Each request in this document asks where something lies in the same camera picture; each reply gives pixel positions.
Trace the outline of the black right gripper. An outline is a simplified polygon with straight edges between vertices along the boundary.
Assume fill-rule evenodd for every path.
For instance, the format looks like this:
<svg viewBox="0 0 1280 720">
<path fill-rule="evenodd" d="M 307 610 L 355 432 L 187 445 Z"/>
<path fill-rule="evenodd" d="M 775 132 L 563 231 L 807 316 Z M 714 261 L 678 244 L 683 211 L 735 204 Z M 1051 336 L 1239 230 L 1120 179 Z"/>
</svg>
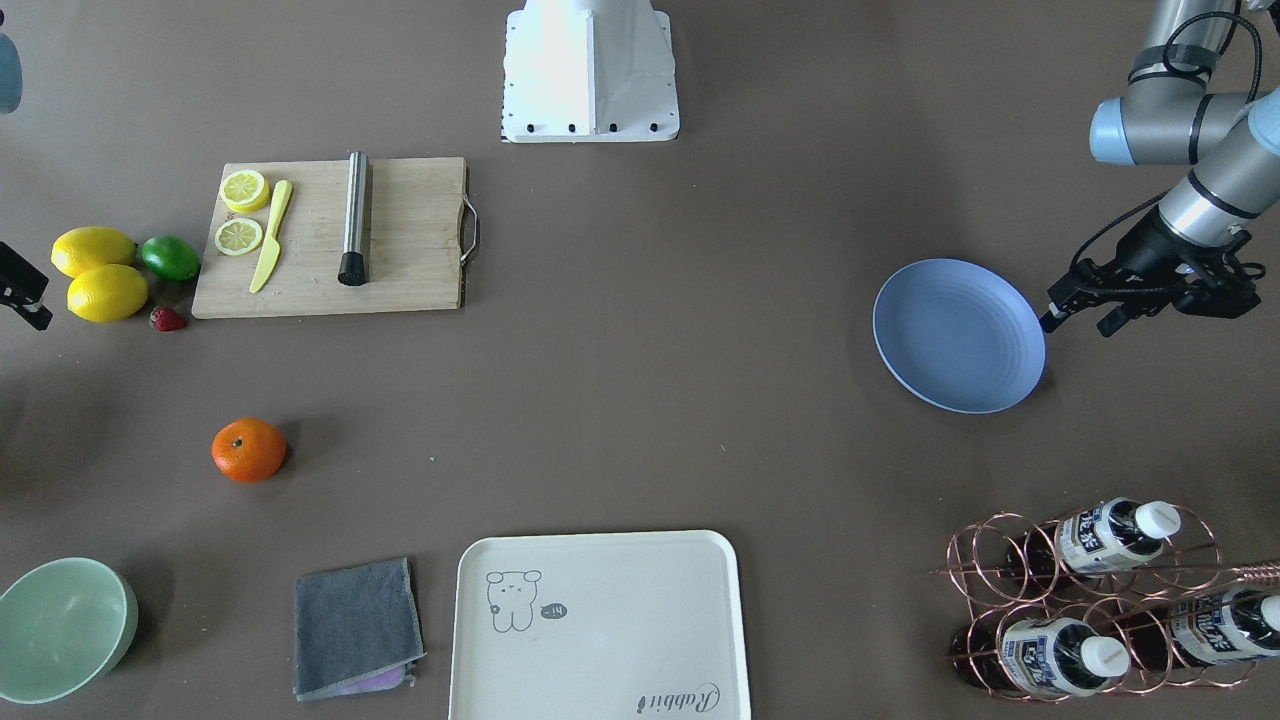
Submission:
<svg viewBox="0 0 1280 720">
<path fill-rule="evenodd" d="M 1 305 L 13 309 L 36 331 L 46 331 L 52 314 L 44 305 L 49 278 L 8 243 L 1 242 Z"/>
</svg>

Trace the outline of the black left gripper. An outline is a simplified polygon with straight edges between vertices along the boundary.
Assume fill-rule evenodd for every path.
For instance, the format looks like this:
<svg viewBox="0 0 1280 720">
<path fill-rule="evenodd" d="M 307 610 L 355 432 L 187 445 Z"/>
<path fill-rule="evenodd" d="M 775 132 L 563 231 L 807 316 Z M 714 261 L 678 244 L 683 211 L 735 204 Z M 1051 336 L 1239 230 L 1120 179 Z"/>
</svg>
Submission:
<svg viewBox="0 0 1280 720">
<path fill-rule="evenodd" d="M 1093 242 L 1139 210 L 1146 214 L 1117 241 L 1110 261 L 1085 256 Z M 1039 327 L 1050 334 L 1076 313 L 1105 305 L 1112 309 L 1096 324 L 1103 337 L 1166 307 L 1189 316 L 1236 319 L 1261 302 L 1256 282 L 1263 278 L 1263 265 L 1236 256 L 1251 240 L 1249 231 L 1230 229 L 1226 245 L 1199 246 L 1169 229 L 1155 206 L 1133 208 L 1073 254 L 1068 272 L 1047 291 L 1050 305 Z"/>
</svg>

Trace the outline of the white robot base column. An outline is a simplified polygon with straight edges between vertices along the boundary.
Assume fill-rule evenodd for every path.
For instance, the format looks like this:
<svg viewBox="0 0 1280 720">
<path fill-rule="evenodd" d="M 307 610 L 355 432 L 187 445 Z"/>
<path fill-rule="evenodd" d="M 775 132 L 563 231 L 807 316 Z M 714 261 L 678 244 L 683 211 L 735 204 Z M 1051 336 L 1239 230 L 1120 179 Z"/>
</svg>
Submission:
<svg viewBox="0 0 1280 720">
<path fill-rule="evenodd" d="M 506 18 L 503 70 L 506 142 L 678 137 L 671 20 L 649 1 L 527 1 Z"/>
</svg>

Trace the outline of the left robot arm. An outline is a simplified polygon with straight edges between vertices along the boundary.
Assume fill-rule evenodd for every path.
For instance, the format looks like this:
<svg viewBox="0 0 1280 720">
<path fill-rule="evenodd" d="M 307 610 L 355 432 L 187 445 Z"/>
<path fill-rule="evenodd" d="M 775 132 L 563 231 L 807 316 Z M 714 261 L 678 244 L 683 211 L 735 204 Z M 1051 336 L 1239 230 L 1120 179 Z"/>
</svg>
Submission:
<svg viewBox="0 0 1280 720">
<path fill-rule="evenodd" d="M 1044 332 L 1069 316 L 1108 306 L 1098 322 L 1112 336 L 1166 307 L 1190 316 L 1235 319 L 1260 304 L 1265 275 L 1238 252 L 1249 224 L 1277 202 L 1277 95 L 1212 94 L 1211 76 L 1235 27 L 1253 26 L 1243 1 L 1160 1 L 1124 95 L 1101 102 L 1091 124 L 1097 161 L 1188 167 L 1170 191 L 1134 209 L 1137 223 L 1114 258 L 1076 251 L 1050 287 Z"/>
</svg>

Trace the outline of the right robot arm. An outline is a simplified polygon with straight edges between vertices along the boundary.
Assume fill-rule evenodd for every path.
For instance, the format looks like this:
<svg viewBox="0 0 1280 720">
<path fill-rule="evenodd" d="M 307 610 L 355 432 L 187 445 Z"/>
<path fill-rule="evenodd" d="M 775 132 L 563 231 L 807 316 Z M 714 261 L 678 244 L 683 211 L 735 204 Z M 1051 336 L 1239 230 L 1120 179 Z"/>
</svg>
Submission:
<svg viewBox="0 0 1280 720">
<path fill-rule="evenodd" d="M 20 55 L 1 32 L 1 114 L 12 114 L 23 95 Z M 1 305 L 36 331 L 46 331 L 52 313 L 44 304 L 49 277 L 5 241 L 1 242 Z"/>
</svg>

